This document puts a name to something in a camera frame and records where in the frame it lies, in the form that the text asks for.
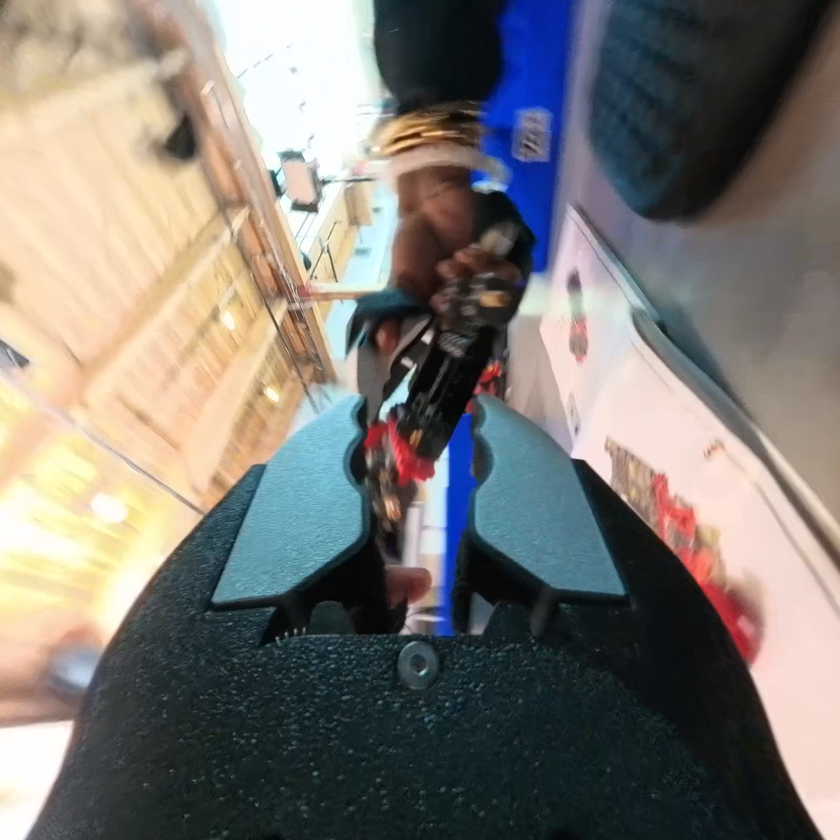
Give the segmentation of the black and red lego model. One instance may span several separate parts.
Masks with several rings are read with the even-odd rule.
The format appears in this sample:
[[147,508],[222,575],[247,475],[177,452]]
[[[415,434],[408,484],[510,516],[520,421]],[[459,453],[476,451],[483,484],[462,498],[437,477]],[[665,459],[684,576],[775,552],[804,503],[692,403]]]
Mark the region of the black and red lego model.
[[517,313],[528,280],[493,275],[449,283],[422,363],[381,408],[366,407],[364,484],[380,533],[399,533],[419,485],[435,466]]

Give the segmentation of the studio light panel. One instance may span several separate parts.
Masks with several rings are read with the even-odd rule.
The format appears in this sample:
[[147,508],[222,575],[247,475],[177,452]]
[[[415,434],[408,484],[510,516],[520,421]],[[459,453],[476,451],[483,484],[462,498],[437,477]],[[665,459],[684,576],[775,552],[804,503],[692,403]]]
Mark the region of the studio light panel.
[[302,150],[292,149],[277,153],[277,160],[268,170],[276,197],[287,198],[292,211],[317,213],[322,201],[317,162]]

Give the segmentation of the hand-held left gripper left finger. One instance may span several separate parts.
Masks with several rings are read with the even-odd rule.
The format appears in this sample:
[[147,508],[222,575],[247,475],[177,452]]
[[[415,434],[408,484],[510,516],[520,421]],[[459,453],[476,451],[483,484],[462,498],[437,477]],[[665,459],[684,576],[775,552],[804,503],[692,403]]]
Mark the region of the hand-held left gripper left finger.
[[276,606],[325,578],[371,534],[351,471],[365,401],[348,395],[291,435],[266,464],[212,597]]

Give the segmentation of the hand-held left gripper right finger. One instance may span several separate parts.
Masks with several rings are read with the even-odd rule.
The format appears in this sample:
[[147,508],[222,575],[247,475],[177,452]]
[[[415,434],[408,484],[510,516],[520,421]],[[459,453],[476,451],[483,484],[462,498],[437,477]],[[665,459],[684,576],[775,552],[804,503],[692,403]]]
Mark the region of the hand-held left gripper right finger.
[[535,594],[624,602],[627,586],[572,457],[486,395],[476,399],[473,435],[479,467],[467,536],[499,575]]

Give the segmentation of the white lego instruction booklet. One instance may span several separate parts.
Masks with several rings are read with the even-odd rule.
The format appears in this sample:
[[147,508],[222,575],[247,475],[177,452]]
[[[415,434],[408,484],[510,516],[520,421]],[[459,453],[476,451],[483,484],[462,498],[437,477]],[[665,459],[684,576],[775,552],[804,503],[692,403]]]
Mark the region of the white lego instruction booklet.
[[838,525],[745,413],[666,335],[568,205],[541,323],[573,457],[717,604],[824,838],[839,835]]

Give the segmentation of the person's left hand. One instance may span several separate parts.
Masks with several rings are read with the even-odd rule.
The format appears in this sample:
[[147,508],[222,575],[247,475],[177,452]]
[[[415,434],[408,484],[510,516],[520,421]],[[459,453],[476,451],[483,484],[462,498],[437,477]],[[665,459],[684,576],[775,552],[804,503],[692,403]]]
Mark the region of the person's left hand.
[[425,568],[387,565],[385,595],[388,606],[411,605],[422,601],[431,591],[433,577]]

